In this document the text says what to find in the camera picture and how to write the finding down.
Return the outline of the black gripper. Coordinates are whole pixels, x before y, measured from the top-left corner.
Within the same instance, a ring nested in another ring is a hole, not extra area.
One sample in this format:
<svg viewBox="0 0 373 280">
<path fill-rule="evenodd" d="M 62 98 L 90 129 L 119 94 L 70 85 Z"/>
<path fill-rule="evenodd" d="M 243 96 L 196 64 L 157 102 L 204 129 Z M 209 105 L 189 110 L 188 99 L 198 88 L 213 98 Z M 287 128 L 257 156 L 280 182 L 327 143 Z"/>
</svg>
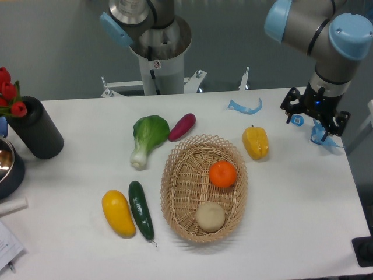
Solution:
<svg viewBox="0 0 373 280">
<path fill-rule="evenodd" d="M 295 114 L 304 113 L 320 120 L 326 134 L 341 137 L 350 119 L 347 111 L 337 111 L 337 105 L 344 95 L 344 84 L 335 84 L 323 79 L 310 79 L 304 94 L 292 87 L 282 101 L 280 108 L 289 124 Z"/>
</svg>

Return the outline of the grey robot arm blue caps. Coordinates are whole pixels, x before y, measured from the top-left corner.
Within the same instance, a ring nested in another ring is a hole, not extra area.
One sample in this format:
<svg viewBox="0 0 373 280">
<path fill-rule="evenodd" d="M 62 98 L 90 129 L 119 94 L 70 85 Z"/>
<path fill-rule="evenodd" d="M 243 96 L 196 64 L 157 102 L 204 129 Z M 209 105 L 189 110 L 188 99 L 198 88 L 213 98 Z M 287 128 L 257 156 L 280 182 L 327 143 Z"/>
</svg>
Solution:
<svg viewBox="0 0 373 280">
<path fill-rule="evenodd" d="M 316 61 L 304 93 L 292 87 L 280 107 L 289 120 L 305 114 L 319 121 L 324 128 L 321 141 L 330 135 L 342 136 L 350 113 L 338 111 L 337 105 L 372 44 L 372 23 L 358 14 L 338 14 L 344 4 L 276 1 L 264 24 L 269 37 Z"/>
</svg>

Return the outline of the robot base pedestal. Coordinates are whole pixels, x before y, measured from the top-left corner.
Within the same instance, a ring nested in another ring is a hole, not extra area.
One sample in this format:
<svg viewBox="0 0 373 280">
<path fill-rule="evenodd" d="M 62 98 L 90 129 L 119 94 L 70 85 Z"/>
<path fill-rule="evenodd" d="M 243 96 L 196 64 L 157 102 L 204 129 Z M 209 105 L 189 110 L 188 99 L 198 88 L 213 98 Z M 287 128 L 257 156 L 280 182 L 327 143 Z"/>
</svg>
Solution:
<svg viewBox="0 0 373 280">
<path fill-rule="evenodd" d="M 137 56 L 145 95 L 184 91 L 184 55 L 191 28 L 175 14 L 174 1 L 109 1 L 100 16 L 107 34 Z"/>
</svg>

